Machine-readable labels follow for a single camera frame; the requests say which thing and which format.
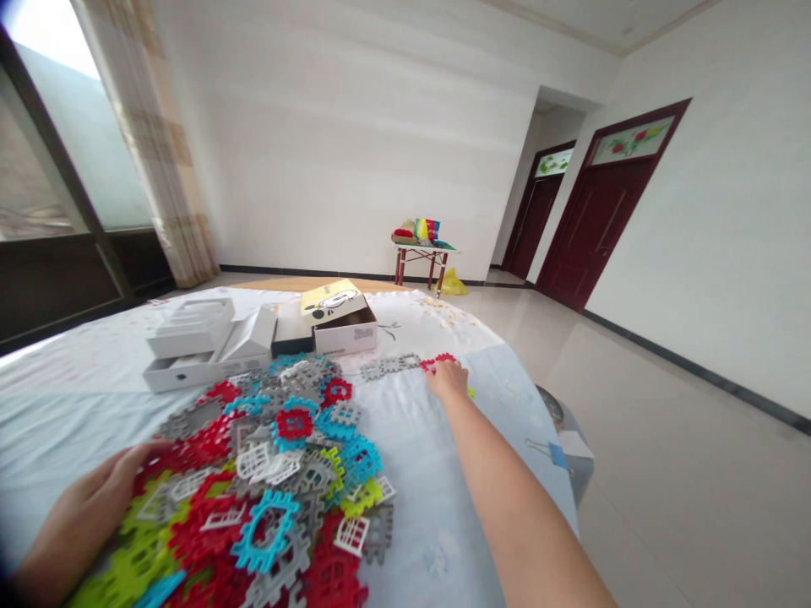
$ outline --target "glass window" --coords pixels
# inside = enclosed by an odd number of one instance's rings
[[[5,70],[0,90],[0,241],[87,232]]]
[[[638,127],[606,135],[597,144],[592,165],[654,155],[665,140],[675,117],[660,118]]]
[[[14,0],[9,36],[105,230],[151,226],[144,189],[69,0]]]
[[[538,163],[535,177],[546,177],[557,173],[564,173],[566,167],[569,166],[569,159],[572,157],[573,151],[574,148],[544,156],[541,162]]]

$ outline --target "stained glass window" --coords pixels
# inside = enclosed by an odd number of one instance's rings
[[[535,171],[535,177],[546,177],[563,173],[566,167],[569,166],[569,159],[572,157],[572,149],[564,150],[563,152],[555,152],[541,158],[538,163],[538,168]]]
[[[654,155],[665,141],[675,116],[660,118],[638,127],[606,135],[597,144],[592,165],[603,165],[627,158]]]

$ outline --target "left hand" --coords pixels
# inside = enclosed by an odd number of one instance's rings
[[[171,446],[153,442],[126,448],[65,490],[12,577],[29,605],[51,608],[67,598],[121,523],[141,464]]]

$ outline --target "curtain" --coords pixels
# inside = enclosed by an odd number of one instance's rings
[[[150,0],[71,0],[178,287],[220,272]]]

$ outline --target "hand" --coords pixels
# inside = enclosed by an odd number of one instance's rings
[[[121,523],[141,464],[169,449],[171,442],[124,449],[65,490],[12,577],[29,605],[62,604]]]
[[[465,397],[467,395],[468,371],[458,361],[437,361],[434,364],[437,373],[425,373],[428,386],[443,402],[451,397]]]

